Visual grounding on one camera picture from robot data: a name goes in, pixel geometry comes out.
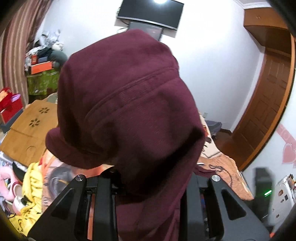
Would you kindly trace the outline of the maroon button shirt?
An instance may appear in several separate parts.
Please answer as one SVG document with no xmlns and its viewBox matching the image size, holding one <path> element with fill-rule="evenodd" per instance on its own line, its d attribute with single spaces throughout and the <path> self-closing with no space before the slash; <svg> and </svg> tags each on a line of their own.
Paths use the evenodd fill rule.
<svg viewBox="0 0 296 241">
<path fill-rule="evenodd" d="M 169 47 L 128 30 L 72 54 L 58 80 L 57 116 L 46 135 L 55 157 L 114 168 L 119 236 L 177 240 L 205 133 Z"/>
</svg>

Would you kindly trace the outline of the printed newspaper pattern blanket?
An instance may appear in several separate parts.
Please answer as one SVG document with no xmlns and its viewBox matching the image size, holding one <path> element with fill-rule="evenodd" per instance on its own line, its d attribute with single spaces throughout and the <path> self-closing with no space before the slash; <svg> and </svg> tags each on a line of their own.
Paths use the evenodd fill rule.
<svg viewBox="0 0 296 241">
<path fill-rule="evenodd" d="M 199 116 L 207 134 L 207 141 L 205 142 L 204 150 L 197 161 L 197 165 L 202 168 L 202 171 L 214 171 L 236 192 L 236 194 L 239 195 L 240 198 L 244 200 L 252 200 L 253 195 L 249 190 L 247 183 L 238 171 L 235 161 L 218 150 L 214 143 L 213 136 L 210 135 L 209 128 L 203 116 L 201 114 L 199 114 Z M 49 150 L 45 150 L 45 153 L 40 159 L 40 165 L 42 165 L 41 170 L 43 175 L 43 193 L 41 199 L 42 211 L 45 211 L 49 207 L 55 199 L 55 196 L 64 189 L 68 182 L 67 180 L 63 180 L 61 188 L 54 188 L 53 192 L 50 192 L 50 174 L 57 167 L 64 166 L 69 168 L 70 177 L 73 177 L 75 174 L 84 174 L 86 177 L 92 177 L 99 175 L 101 172 L 111 167 L 107 164 L 103 164 L 93 169 L 79 169 L 67 166 L 56 158 Z"/>
</svg>

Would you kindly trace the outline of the yellow knitted cloth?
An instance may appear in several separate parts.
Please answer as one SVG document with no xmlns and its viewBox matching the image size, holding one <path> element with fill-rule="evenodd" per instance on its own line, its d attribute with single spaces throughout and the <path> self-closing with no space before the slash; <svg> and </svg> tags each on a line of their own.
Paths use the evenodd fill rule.
<svg viewBox="0 0 296 241">
<path fill-rule="evenodd" d="M 23 178 L 22 195 L 28 204 L 20 211 L 20 215 L 11 215 L 9 220 L 15 229 L 27 236 L 30 229 L 42 215 L 43 176 L 39 162 L 31 163 Z"/>
</svg>

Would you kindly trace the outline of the white sticker covered appliance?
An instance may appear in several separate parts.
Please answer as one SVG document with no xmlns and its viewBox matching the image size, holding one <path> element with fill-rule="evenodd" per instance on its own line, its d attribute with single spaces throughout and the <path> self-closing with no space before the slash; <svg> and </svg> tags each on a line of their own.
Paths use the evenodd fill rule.
<svg viewBox="0 0 296 241">
<path fill-rule="evenodd" d="M 295 179 L 293 174 L 285 176 L 275 186 L 272 192 L 269 223 L 273 229 L 278 229 L 287 218 L 295 204 Z"/>
</svg>

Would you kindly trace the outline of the grey bag on floor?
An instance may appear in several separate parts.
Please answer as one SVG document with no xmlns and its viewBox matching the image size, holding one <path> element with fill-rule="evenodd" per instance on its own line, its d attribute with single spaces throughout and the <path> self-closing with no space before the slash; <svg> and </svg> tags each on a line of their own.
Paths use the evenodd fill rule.
<svg viewBox="0 0 296 241">
<path fill-rule="evenodd" d="M 221 122 L 217 122 L 217 121 L 212 121 L 212 120 L 206 120 L 205 121 L 208 128 L 209 128 L 209 131 L 210 131 L 210 134 L 212 137 L 216 136 L 217 133 L 221 130 L 222 128 L 222 123 Z"/>
</svg>

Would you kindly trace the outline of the wooden folding table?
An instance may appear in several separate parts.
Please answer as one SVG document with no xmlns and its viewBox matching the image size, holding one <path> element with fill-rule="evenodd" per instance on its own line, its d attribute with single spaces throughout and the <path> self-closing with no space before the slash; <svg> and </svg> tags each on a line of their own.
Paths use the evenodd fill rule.
<svg viewBox="0 0 296 241">
<path fill-rule="evenodd" d="M 38 162 L 46 150 L 46 134 L 57 125 L 57 104 L 36 100 L 13 123 L 1 151 L 24 166 Z"/>
</svg>

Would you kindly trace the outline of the brown wooden door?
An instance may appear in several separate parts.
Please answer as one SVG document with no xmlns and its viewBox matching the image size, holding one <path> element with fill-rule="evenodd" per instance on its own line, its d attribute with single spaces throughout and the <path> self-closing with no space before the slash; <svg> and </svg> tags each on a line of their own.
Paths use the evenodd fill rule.
<svg viewBox="0 0 296 241">
<path fill-rule="evenodd" d="M 274 132 L 292 90 L 295 66 L 295 40 L 273 8 L 245 9 L 243 26 L 265 51 L 254 92 L 231 135 L 240 170 L 255 159 Z"/>
</svg>

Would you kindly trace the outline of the red plush toy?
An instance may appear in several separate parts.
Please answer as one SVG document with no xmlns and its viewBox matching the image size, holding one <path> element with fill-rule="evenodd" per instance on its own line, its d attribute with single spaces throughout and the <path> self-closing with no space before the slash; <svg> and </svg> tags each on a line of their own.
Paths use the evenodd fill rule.
<svg viewBox="0 0 296 241">
<path fill-rule="evenodd" d="M 12 90 L 8 87 L 3 88 L 0 92 L 0 111 L 11 105 Z"/>
</svg>

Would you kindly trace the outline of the green patterned storage box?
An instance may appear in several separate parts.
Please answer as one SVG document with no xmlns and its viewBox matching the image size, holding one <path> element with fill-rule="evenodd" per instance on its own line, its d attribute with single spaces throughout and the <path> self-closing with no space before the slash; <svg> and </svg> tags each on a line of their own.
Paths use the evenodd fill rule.
<svg viewBox="0 0 296 241">
<path fill-rule="evenodd" d="M 58 89 L 60 72 L 55 69 L 27 75 L 29 95 L 49 95 Z"/>
</svg>

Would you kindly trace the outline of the orange box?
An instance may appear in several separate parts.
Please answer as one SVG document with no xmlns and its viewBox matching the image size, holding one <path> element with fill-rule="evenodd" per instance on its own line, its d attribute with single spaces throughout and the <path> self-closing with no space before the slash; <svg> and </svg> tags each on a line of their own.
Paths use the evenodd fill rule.
<svg viewBox="0 0 296 241">
<path fill-rule="evenodd" d="M 32 65 L 30 68 L 30 73 L 31 75 L 33 75 L 33 74 L 37 74 L 47 70 L 51 70 L 52 68 L 53 68 L 52 61 L 43 62 L 43 63 Z"/>
</svg>

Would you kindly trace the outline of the grey plush cushion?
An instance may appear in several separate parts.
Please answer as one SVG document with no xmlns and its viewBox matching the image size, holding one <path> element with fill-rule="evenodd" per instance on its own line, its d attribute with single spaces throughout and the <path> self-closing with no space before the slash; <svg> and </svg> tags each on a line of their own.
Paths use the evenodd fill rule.
<svg viewBox="0 0 296 241">
<path fill-rule="evenodd" d="M 53 62 L 53 67 L 61 69 L 68 60 L 67 55 L 63 51 L 53 50 L 49 55 L 49 61 Z"/>
</svg>

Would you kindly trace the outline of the small black screen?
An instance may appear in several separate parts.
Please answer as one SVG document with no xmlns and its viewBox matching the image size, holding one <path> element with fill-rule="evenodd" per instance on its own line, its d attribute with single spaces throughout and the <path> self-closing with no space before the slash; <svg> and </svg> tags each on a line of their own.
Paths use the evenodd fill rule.
<svg viewBox="0 0 296 241">
<path fill-rule="evenodd" d="M 146 24 L 146 23 L 141 23 L 141 22 L 130 22 L 128 25 L 128 30 L 142 30 L 143 32 L 147 33 L 154 39 L 160 41 L 162 34 L 163 34 L 163 28 L 158 27 L 152 24 Z"/>
</svg>

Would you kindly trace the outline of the striped pink curtain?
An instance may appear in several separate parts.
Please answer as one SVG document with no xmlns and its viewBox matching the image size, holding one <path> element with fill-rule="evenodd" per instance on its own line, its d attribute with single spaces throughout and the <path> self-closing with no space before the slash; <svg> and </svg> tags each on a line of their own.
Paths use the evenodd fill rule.
<svg viewBox="0 0 296 241">
<path fill-rule="evenodd" d="M 28 104 L 25 54 L 33 47 L 35 35 L 52 1 L 25 1 L 1 35 L 1 87 L 19 93 Z"/>
</svg>

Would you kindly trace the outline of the wall mounted black monitor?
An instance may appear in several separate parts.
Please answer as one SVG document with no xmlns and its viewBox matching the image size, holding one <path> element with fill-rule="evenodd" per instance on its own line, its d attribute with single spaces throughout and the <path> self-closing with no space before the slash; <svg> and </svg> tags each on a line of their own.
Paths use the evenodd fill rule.
<svg viewBox="0 0 296 241">
<path fill-rule="evenodd" d="M 117 18 L 177 30 L 183 7 L 179 1 L 123 0 Z"/>
</svg>

